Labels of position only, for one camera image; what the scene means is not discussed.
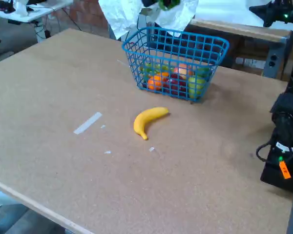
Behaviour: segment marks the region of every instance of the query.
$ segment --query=white table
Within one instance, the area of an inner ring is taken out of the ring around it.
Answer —
[[[45,38],[42,17],[51,14],[53,11],[69,6],[72,3],[73,0],[48,0],[46,2],[38,3],[37,5],[29,5],[34,11],[28,12],[28,15],[25,17],[16,14],[16,12],[6,14],[3,11],[0,11],[0,18],[23,23],[31,23],[35,20],[38,22],[38,24],[35,24],[37,40],[38,42],[41,42]]]

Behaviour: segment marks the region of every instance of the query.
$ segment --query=red apple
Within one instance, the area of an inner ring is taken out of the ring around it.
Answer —
[[[164,92],[169,93],[171,89],[171,94],[178,95],[178,90],[180,96],[186,96],[187,83],[178,74],[171,74],[167,82],[163,84]]]

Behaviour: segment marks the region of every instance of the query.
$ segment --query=brick wall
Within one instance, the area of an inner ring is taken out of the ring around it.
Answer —
[[[65,11],[77,24],[107,28],[107,21],[98,0],[74,0],[74,3],[66,7]],[[70,22],[62,10],[57,11],[57,16],[60,22]]]

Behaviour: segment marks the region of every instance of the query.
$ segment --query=white paper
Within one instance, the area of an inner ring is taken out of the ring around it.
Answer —
[[[182,0],[168,11],[154,4],[150,7],[153,9],[150,17],[163,28],[183,31],[194,17],[197,4],[198,0]],[[132,29],[136,31],[138,16],[144,7],[141,0],[99,0],[99,5],[117,39]]]
[[[15,13],[20,15],[21,17],[28,16],[28,12],[26,9],[26,4],[28,0],[15,0],[13,2],[13,7],[15,8]]]
[[[136,26],[143,7],[141,0],[99,0],[99,5],[116,39]]]
[[[199,0],[195,18],[263,27],[263,20],[252,13],[249,7],[268,2],[270,0]],[[270,28],[293,31],[293,23],[277,21]]]
[[[194,17],[197,5],[198,0],[181,0],[179,5],[168,11],[160,10],[155,22],[162,28],[184,31]]]

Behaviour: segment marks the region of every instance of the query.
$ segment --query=orange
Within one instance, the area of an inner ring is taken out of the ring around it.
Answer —
[[[162,81],[166,81],[169,76],[168,72],[158,73],[152,76],[147,81],[147,87],[151,90],[161,90],[162,89]]]

